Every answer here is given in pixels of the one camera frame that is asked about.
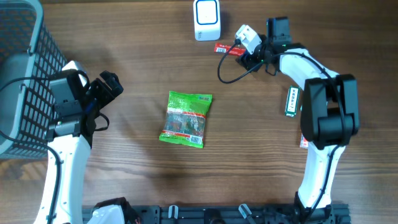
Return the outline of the red stick sachet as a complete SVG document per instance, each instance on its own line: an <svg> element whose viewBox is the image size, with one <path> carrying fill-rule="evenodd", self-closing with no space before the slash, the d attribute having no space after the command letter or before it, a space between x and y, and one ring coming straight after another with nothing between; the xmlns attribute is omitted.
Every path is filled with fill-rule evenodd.
<svg viewBox="0 0 398 224"><path fill-rule="evenodd" d="M221 43L216 43L214 47L214 52L215 53L220 53L220 54L225 54L227 51L229 51L229 55L234 55L234 56L242 56L246 49L241 48L240 46L235 46L233 47L232 50L230 50L231 46L230 45L224 45Z"/></svg>

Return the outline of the green white medicine box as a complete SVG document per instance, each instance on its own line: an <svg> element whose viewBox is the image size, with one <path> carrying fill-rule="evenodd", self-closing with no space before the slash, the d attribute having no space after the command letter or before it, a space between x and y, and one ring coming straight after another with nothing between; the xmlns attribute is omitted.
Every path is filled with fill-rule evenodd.
<svg viewBox="0 0 398 224"><path fill-rule="evenodd" d="M288 117L294 117L297 114L300 88L290 86L287 94L284 114Z"/></svg>

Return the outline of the green snack bag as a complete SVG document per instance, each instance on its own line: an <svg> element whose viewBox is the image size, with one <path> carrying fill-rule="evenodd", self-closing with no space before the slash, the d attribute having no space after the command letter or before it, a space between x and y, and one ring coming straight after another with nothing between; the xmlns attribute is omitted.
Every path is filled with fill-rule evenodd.
<svg viewBox="0 0 398 224"><path fill-rule="evenodd" d="M170 91L165 126L159 140L202 148L206 114L212 99L212 95Z"/></svg>

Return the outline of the pink tissue pack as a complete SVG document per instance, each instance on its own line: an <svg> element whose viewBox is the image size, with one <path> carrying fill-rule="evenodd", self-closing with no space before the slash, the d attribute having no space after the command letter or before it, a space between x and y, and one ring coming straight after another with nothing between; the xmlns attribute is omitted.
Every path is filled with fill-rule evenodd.
<svg viewBox="0 0 398 224"><path fill-rule="evenodd" d="M308 141L304 138L303 134L301 135L301 139L300 139L300 148L304 148L304 149L308 148Z"/></svg>

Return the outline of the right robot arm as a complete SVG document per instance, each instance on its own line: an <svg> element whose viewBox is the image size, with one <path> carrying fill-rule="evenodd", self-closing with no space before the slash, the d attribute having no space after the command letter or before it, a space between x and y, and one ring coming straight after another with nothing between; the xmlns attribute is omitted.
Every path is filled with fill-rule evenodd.
<svg viewBox="0 0 398 224"><path fill-rule="evenodd" d="M306 47L294 43L287 17L269 18L266 35L243 24L234 42L246 49L237 61L247 73L273 65L276 73L287 75L302 89L300 128L308 141L307 161L291 219L297 223L329 220L336 215L330 191L338 161L359 131L355 77L324 67Z"/></svg>

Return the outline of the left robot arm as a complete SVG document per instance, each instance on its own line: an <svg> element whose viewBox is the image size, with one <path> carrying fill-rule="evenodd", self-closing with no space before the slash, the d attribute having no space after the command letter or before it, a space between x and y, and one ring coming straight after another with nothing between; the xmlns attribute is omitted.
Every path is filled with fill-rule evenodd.
<svg viewBox="0 0 398 224"><path fill-rule="evenodd" d="M36 223L82 223L86 163L99 129L101 109L123 92L115 73L103 71L89 81L76 61L67 63L49 83L55 118L45 135L48 167Z"/></svg>

